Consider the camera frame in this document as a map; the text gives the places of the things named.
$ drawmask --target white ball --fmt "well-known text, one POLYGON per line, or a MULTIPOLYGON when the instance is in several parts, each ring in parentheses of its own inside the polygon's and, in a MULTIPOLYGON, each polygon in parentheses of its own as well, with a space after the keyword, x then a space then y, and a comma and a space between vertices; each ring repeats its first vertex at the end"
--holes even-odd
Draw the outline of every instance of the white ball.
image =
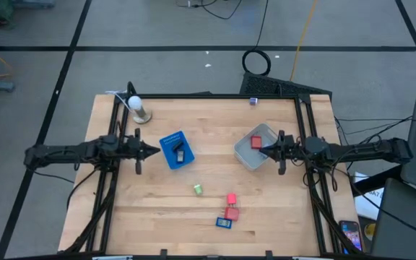
POLYGON ((134 109, 134 110, 139 110, 139 109, 141 109, 141 107, 142 107, 142 100, 141 100, 141 98, 140 97, 138 97, 138 96, 132 96, 132 97, 130 97, 129 99, 128 99, 128 106, 131 108, 131 109, 134 109))

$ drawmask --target wooden table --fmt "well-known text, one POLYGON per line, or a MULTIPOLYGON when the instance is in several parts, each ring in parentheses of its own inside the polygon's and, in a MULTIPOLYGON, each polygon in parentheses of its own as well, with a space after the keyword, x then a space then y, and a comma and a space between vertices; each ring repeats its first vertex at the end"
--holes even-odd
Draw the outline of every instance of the wooden table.
MULTIPOLYGON (((107 134, 113 99, 96 96, 86 140, 107 134)), ((339 143, 329 97, 314 95, 311 100, 318 135, 339 143)), ((158 255, 166 248, 170 255, 264 256, 272 250, 275 256, 318 256, 309 191, 302 182, 304 167, 287 162, 286 174, 278 175, 278 164, 267 160, 251 172, 233 154, 233 145, 260 123, 298 137, 293 100, 263 99, 256 106, 239 99, 143 102, 153 110, 153 118, 137 125, 130 116, 127 134, 140 127, 142 139, 159 147, 161 138, 183 130, 195 161, 170 170, 159 152, 142 163, 142 175, 135 173, 134 160, 122 161, 107 254, 158 255), (203 196, 195 196, 198 183, 203 196), (215 227, 215 220, 230 192, 238 196, 240 217, 232 230, 226 230, 215 227)), ((91 170, 91 165, 82 165, 76 183, 91 170)), ((329 186, 335 220, 358 221, 348 179, 335 174, 338 192, 329 186)), ((90 220, 98 176, 82 184, 71 198, 60 250, 70 246, 90 220)), ((331 251, 328 226, 322 221, 326 248, 331 251)), ((99 224, 95 248, 101 229, 99 224)))

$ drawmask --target paper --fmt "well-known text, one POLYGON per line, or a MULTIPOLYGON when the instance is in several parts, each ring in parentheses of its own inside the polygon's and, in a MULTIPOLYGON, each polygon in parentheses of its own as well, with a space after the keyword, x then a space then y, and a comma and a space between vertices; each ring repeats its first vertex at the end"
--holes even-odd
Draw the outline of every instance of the paper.
MULTIPOLYGON (((355 182, 365 180, 367 175, 362 173, 355 173, 355 182)), ((384 188, 379 188, 375 191, 371 191, 365 194, 365 196, 370 199, 373 203, 380 206, 381 198, 383 198, 384 188)), ((363 196, 357 196, 355 198, 355 210, 357 214, 361 217, 367 217, 372 220, 376 220, 378 217, 378 211, 375 206, 373 206, 367 199, 363 196)))

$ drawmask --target black ring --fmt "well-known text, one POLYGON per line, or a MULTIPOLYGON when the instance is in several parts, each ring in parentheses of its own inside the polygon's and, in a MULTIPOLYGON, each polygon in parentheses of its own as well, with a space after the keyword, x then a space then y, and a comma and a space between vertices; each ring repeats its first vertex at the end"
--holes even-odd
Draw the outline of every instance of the black ring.
POLYGON ((266 71, 265 71, 265 72, 263 72, 263 73, 261 73, 261 74, 256 74, 256 75, 267 76, 267 75, 271 72, 271 59, 270 59, 270 57, 268 57, 268 55, 267 55, 265 52, 260 51, 260 50, 255 50, 255 49, 253 49, 253 50, 246 51, 246 52, 243 54, 243 57, 242 57, 242 66, 243 66, 243 70, 244 70, 245 72, 251 73, 251 71, 249 71, 249 70, 246 68, 246 65, 245 65, 245 60, 246 60, 246 57, 247 57, 250 53, 257 53, 257 54, 261 55, 261 57, 263 57, 263 58, 266 60, 266 62, 267 62, 267 69, 266 69, 266 71))

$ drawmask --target small green cube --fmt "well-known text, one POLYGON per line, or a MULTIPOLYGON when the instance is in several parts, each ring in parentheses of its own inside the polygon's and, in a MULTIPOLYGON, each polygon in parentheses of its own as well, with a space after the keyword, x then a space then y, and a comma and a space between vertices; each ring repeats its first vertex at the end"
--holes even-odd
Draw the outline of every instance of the small green cube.
POLYGON ((195 185, 194 190, 195 190, 195 194, 197 196, 202 195, 202 193, 203 193, 202 185, 200 185, 200 184, 195 185))

